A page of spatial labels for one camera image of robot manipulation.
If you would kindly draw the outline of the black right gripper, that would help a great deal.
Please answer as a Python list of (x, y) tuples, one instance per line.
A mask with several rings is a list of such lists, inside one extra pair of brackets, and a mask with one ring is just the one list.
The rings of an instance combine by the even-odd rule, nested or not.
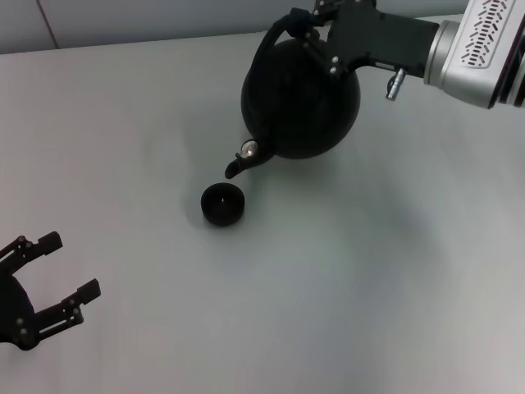
[[(315, 29), (330, 21), (326, 50)], [(373, 1), (316, 1), (311, 11), (292, 8), (285, 22), (289, 35), (303, 35), (313, 64), (336, 77), (374, 66), (422, 78), (438, 29), (437, 23), (381, 12)]]

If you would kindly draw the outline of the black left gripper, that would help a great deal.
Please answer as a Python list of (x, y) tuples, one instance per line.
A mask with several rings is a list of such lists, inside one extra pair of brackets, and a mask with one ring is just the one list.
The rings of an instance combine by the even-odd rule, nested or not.
[(81, 306), (101, 295), (97, 279), (79, 287), (60, 303), (34, 315), (27, 293), (12, 277), (29, 262), (62, 247), (62, 238), (56, 231), (52, 231), (37, 242), (18, 236), (1, 249), (1, 343), (12, 344), (20, 350), (32, 350), (39, 341), (84, 322)]

